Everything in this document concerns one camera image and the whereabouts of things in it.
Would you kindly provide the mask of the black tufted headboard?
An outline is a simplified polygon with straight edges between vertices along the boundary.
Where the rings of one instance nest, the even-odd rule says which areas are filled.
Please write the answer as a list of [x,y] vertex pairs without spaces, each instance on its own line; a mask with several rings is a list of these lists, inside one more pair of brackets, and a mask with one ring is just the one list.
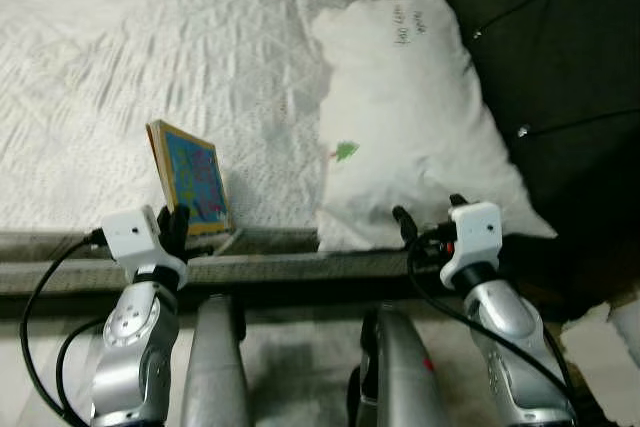
[[640,0],[447,0],[486,107],[552,240],[504,271],[553,321],[634,289],[640,235]]

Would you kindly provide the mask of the grey right robot leg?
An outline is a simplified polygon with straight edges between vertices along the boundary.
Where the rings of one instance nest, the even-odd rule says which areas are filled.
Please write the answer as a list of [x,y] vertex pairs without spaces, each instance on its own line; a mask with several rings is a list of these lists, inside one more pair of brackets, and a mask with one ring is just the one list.
[[367,311],[360,346],[346,391],[347,427],[452,427],[433,360],[406,314],[390,304]]

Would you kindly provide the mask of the white pillow with green tree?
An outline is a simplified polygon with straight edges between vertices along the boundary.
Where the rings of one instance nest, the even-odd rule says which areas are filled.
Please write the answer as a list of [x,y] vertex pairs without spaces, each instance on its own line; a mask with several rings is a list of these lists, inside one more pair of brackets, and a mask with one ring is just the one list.
[[556,235],[532,208],[447,1],[358,0],[325,8],[311,33],[330,70],[320,250],[402,247],[393,209],[439,223],[454,194],[498,204],[506,234]]

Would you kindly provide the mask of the grey robot leg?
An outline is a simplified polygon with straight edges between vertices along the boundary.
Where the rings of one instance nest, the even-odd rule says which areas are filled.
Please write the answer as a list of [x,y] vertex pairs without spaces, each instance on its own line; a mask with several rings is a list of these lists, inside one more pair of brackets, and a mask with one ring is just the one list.
[[360,346],[346,391],[347,427],[452,427],[433,360],[406,314],[390,304],[367,311]]
[[241,344],[246,322],[241,304],[212,295],[200,304],[186,372],[183,427],[252,427]]

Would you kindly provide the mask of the colourful children's picture book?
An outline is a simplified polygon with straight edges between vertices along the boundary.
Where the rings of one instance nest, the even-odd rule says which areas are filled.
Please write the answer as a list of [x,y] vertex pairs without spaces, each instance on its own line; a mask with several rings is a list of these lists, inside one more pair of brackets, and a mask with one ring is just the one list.
[[189,209],[188,234],[233,231],[215,145],[163,120],[148,122],[146,133],[166,204],[172,211]]

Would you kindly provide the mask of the grey bed base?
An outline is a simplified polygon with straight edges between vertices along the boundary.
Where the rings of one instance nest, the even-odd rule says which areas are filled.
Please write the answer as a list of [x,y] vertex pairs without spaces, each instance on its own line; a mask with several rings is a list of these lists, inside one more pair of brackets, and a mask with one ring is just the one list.
[[[428,293],[453,305],[461,295],[445,289],[434,276],[422,275],[411,282],[404,275],[403,255],[388,258],[392,275],[362,277],[332,277],[306,280],[244,280],[232,282],[191,282],[175,295],[182,312],[193,312],[210,296],[224,295],[236,299],[243,308],[274,309],[316,307],[316,305],[344,305],[372,302],[422,300]],[[74,259],[60,264],[50,279],[33,294],[37,282],[49,270],[49,262],[36,263],[31,272],[20,279],[0,280],[0,321],[18,321],[33,302],[31,316],[96,317],[105,316],[122,294],[125,280],[122,273],[110,273],[96,286],[76,286],[90,272],[90,262]]]

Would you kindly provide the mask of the grey left robot leg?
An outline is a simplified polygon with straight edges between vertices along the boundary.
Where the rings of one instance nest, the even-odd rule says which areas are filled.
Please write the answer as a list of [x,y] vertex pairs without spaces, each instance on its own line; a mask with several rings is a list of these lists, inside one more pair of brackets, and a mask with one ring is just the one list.
[[183,427],[252,427],[241,344],[246,322],[241,304],[212,295],[200,304],[186,372]]

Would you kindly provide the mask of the white quilted mattress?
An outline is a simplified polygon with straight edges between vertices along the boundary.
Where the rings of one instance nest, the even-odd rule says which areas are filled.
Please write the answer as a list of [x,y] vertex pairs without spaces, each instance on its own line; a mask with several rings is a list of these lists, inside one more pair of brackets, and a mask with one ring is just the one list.
[[0,0],[0,264],[168,206],[154,120],[212,143],[236,232],[317,243],[330,70],[312,37],[358,0]]

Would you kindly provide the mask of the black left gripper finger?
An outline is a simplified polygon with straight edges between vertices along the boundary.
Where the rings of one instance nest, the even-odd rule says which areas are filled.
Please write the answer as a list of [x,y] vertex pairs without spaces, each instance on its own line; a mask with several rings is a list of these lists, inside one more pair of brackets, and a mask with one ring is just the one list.
[[186,248],[189,231],[189,208],[184,204],[178,204],[177,208],[170,209],[165,206],[157,215],[157,226],[160,227],[159,239],[165,253],[173,255],[180,261],[188,262],[191,253]]

